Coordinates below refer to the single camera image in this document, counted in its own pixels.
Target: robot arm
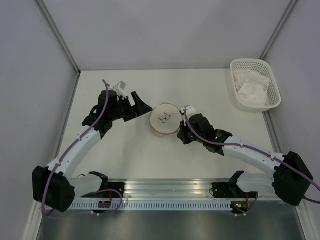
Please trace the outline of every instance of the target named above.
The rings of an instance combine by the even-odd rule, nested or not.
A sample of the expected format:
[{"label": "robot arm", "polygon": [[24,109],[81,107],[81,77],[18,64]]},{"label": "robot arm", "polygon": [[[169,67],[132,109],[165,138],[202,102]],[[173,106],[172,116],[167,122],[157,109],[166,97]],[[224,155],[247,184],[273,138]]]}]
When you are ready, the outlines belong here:
[{"label": "robot arm", "polygon": [[281,162],[274,160],[277,158],[313,180],[310,171],[298,154],[289,152],[284,155],[270,152],[244,142],[230,132],[214,129],[208,119],[197,113],[192,106],[183,107],[181,114],[185,120],[180,122],[177,137],[182,140],[183,144],[199,142],[212,153],[238,159],[265,173],[250,174],[237,171],[227,183],[229,191],[233,193],[235,198],[241,196],[243,192],[264,192],[265,194],[276,194],[290,205],[298,206],[300,204],[311,184]]},{"label": "robot arm", "polygon": [[[50,181],[45,200],[45,204],[53,209],[64,212],[75,198],[108,188],[108,177],[99,172],[89,172],[86,176],[77,179],[72,179],[72,175],[87,153],[112,128],[113,121],[123,119],[127,122],[152,111],[152,108],[146,105],[136,92],[131,93],[135,102],[135,105],[131,106],[129,97],[125,94],[125,87],[126,84],[120,82],[112,90],[108,90],[108,104],[104,112],[107,91],[101,92],[98,105],[94,106],[89,116],[84,119],[77,135],[77,141],[73,143],[61,163],[62,156],[59,155],[46,167],[37,166],[34,169],[32,184],[33,198],[36,201],[42,201],[49,176],[57,164],[58,167]],[[100,120],[83,136],[83,133],[93,125],[102,112]]]}]

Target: white table surface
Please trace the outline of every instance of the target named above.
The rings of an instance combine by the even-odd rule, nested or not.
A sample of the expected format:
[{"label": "white table surface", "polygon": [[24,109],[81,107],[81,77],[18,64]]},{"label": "white table surface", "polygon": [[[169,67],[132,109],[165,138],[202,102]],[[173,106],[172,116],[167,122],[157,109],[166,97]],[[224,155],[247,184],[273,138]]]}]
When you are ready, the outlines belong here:
[{"label": "white table surface", "polygon": [[[98,103],[105,89],[102,79],[111,85],[126,82],[128,95],[136,91],[153,108],[164,102],[178,108],[192,105],[215,129],[272,150],[263,114],[240,111],[229,98],[229,69],[112,70],[81,73],[60,154],[75,140],[83,120]],[[200,143],[183,145],[176,136],[157,137],[148,117],[114,122],[73,177],[90,171],[111,179],[212,179],[229,178],[240,170],[260,173],[239,160],[208,152]]]}]

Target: white wall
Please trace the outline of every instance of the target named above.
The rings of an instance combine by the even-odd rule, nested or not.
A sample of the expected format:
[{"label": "white wall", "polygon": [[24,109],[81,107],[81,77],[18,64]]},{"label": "white wall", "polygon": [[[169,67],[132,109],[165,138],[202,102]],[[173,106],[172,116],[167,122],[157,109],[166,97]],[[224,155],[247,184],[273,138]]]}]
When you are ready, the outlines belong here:
[{"label": "white wall", "polygon": [[44,0],[81,70],[259,58],[290,0]]},{"label": "white wall", "polygon": [[0,2],[0,239],[22,237],[76,74],[33,0]]},{"label": "white wall", "polygon": [[[284,27],[267,62],[277,81],[282,103],[272,111],[286,152],[294,151],[320,184],[320,1],[302,0]],[[307,197],[320,200],[313,186]],[[320,229],[320,205],[310,204]]]}]

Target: white basket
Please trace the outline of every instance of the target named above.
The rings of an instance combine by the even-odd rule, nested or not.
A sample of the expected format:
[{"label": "white basket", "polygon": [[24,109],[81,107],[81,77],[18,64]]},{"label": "white basket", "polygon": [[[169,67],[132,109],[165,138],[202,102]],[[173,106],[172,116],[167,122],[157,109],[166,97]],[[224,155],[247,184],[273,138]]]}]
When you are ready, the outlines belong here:
[{"label": "white basket", "polygon": [[[281,96],[280,92],[275,80],[275,76],[271,70],[271,67],[268,63],[265,61],[259,60],[259,59],[253,59],[253,58],[240,58],[233,60],[230,64],[231,69],[231,80],[232,84],[227,84],[228,88],[233,95],[235,105],[238,109],[242,111],[247,112],[265,112],[269,109],[273,109],[279,106],[281,103]],[[271,79],[269,88],[267,90],[268,98],[265,106],[254,106],[249,105],[241,101],[239,99],[236,84],[235,84],[235,76],[234,76],[234,70],[252,70],[260,73],[261,75],[268,77]]]}]

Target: white towel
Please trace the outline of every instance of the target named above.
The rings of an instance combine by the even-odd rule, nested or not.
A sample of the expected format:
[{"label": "white towel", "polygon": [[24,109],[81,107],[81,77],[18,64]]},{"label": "white towel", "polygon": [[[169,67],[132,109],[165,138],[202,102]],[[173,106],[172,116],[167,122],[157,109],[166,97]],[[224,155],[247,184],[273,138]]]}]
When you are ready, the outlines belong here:
[{"label": "white towel", "polygon": [[237,94],[243,103],[266,105],[270,78],[252,70],[235,70],[233,75]]}]

